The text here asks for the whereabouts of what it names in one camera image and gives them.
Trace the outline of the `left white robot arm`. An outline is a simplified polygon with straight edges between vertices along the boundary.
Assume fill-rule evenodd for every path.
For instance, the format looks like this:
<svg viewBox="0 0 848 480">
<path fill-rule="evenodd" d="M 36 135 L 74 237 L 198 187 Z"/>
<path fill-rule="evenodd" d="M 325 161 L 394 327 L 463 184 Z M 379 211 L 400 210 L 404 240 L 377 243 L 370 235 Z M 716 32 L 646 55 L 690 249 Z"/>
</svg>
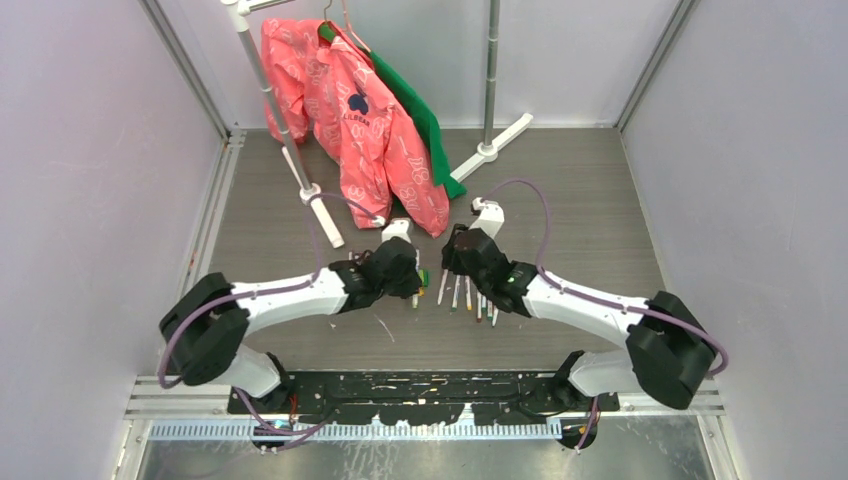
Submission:
<svg viewBox="0 0 848 480">
<path fill-rule="evenodd" d="M 415 247 L 393 237 L 354 260 L 299 277 L 238 283 L 221 272 L 207 274 L 159 323 L 160 384 L 230 384 L 265 411 L 280 412 L 290 403 L 291 385 L 272 356 L 249 352 L 244 339 L 292 320 L 366 309 L 384 296 L 408 299 L 421 286 L 416 266 Z"/>
</svg>

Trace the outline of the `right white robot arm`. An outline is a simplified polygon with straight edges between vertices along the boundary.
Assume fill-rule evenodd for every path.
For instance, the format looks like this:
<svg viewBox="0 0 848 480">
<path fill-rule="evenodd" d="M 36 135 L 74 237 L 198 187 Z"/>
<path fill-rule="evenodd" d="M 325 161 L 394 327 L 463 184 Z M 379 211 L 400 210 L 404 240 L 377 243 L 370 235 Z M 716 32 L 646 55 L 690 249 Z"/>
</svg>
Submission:
<svg viewBox="0 0 848 480">
<path fill-rule="evenodd" d="M 480 228 L 456 225 L 442 248 L 442 263 L 468 277 L 501 312 L 560 322 L 616 345 L 610 352 L 575 351 L 567 357 L 554 386 L 567 410 L 632 388 L 686 410 L 715 360 L 724 356 L 676 295 L 627 297 L 568 282 L 535 264 L 508 259 Z"/>
</svg>

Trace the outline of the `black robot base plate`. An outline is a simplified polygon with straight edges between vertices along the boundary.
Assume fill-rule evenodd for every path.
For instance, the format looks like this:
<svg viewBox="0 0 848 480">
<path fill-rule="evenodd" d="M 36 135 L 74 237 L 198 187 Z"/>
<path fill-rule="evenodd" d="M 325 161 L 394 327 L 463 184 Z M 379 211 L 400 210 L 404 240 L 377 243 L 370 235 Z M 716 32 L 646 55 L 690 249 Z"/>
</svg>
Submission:
<svg viewBox="0 0 848 480">
<path fill-rule="evenodd" d="M 461 416 L 476 426 L 534 425 L 558 415 L 581 415 L 592 407 L 615 412 L 615 394 L 592 401 L 548 371 L 294 371 L 279 380 L 226 373 L 228 411 L 254 409 L 303 424 L 452 425 Z"/>
</svg>

